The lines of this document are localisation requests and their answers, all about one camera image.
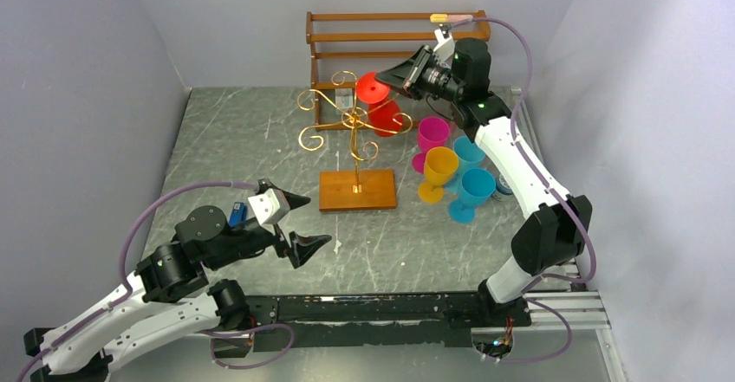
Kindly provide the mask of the magenta wine glass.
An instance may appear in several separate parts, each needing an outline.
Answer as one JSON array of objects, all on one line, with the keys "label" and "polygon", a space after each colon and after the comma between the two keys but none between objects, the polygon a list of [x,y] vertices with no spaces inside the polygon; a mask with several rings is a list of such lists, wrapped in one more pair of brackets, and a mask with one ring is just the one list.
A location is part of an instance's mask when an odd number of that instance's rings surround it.
[{"label": "magenta wine glass", "polygon": [[427,153],[434,147],[444,146],[450,133],[448,122],[440,117],[426,117],[419,123],[417,145],[420,152],[412,159],[412,167],[416,172],[424,172]]}]

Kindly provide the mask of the blue wine glass back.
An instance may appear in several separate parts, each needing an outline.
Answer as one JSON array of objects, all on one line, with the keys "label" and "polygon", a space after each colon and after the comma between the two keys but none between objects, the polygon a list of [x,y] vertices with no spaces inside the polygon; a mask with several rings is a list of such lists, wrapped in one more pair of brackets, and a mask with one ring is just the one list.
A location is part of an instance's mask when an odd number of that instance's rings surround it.
[{"label": "blue wine glass back", "polygon": [[457,198],[448,206],[451,220],[471,223],[479,206],[484,204],[496,190],[493,175],[482,168],[471,168],[459,179]]}]

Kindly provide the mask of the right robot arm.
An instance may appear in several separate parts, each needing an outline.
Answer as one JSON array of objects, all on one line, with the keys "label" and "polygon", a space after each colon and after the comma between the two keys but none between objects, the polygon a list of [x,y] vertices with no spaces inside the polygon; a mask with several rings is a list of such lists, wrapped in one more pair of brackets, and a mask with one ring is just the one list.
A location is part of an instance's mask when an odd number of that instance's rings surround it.
[{"label": "right robot arm", "polygon": [[449,54],[424,46],[375,79],[412,100],[432,96],[451,104],[452,120],[508,182],[524,214],[511,240],[511,257],[482,282],[478,318],[495,326],[514,301],[549,268],[582,254],[592,215],[583,195],[573,196],[543,166],[515,127],[511,110],[490,90],[491,55],[485,41],[465,38]]}]

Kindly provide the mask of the red wine glass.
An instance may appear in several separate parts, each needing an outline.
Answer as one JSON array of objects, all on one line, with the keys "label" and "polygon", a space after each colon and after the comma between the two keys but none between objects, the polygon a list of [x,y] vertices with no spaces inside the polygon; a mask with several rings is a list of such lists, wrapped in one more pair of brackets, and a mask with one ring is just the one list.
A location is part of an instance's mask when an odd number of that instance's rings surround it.
[{"label": "red wine glass", "polygon": [[391,88],[377,81],[376,73],[364,74],[356,83],[357,99],[367,105],[368,123],[374,133],[380,137],[391,137],[403,127],[403,117],[395,115],[400,111],[399,106],[391,98]]}]

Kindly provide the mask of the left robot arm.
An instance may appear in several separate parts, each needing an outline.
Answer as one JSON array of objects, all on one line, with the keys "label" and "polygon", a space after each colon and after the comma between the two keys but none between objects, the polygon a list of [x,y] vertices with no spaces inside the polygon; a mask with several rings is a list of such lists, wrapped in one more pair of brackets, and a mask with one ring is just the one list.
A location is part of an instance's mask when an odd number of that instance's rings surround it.
[{"label": "left robot arm", "polygon": [[257,320],[234,280],[210,283],[209,271],[261,256],[267,249],[300,268],[328,235],[285,233],[280,220],[309,203],[263,178],[250,191],[252,217],[232,222],[223,210],[192,210],[132,271],[120,271],[120,285],[84,313],[54,328],[34,328],[24,337],[29,363],[19,379],[106,381],[133,359],[193,333],[225,340],[272,331]]}]

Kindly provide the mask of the yellow wine glass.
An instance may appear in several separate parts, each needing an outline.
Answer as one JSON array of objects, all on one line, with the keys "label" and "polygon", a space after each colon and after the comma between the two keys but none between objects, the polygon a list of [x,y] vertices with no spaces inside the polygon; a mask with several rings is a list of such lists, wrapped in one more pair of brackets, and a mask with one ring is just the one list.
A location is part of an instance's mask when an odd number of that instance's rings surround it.
[{"label": "yellow wine glass", "polygon": [[445,185],[452,180],[459,168],[459,158],[455,151],[445,146],[437,146],[426,153],[424,164],[425,180],[418,187],[420,200],[436,204],[445,194]]}]

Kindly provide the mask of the blue wine glass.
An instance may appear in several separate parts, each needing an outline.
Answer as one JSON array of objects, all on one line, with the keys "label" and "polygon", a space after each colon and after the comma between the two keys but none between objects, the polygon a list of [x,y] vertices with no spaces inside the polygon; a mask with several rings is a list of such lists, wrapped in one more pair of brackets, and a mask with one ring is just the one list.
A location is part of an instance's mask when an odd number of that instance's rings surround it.
[{"label": "blue wine glass", "polygon": [[466,136],[457,137],[452,144],[452,149],[458,157],[459,166],[452,179],[445,185],[445,190],[457,194],[464,173],[471,168],[480,167],[486,154]]},{"label": "blue wine glass", "polygon": [[482,168],[471,168],[459,179],[457,198],[448,206],[451,220],[471,223],[479,206],[484,204],[496,190],[493,175]]}]

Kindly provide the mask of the gold wire glass rack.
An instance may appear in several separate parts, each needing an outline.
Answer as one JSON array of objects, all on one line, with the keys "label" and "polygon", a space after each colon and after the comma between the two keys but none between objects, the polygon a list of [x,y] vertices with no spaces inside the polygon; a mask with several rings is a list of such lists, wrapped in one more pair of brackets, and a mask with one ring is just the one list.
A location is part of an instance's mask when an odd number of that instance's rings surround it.
[{"label": "gold wire glass rack", "polygon": [[[303,111],[319,111],[322,101],[326,101],[339,112],[339,120],[332,123],[316,121],[304,127],[298,134],[299,146],[308,152],[316,152],[325,146],[324,131],[340,128],[349,132],[348,150],[353,160],[351,170],[337,169],[319,173],[318,205],[321,212],[341,212],[351,210],[390,210],[397,207],[394,172],[390,169],[362,170],[360,165],[375,160],[380,146],[373,140],[363,141],[361,132],[373,130],[368,123],[368,106],[357,99],[355,86],[358,77],[355,73],[342,70],[331,76],[330,84],[335,88],[351,88],[354,105],[341,112],[335,101],[320,88],[311,87],[297,96],[297,105]],[[410,114],[399,111],[396,117],[403,117],[403,127],[395,135],[409,133],[414,126]]]}]

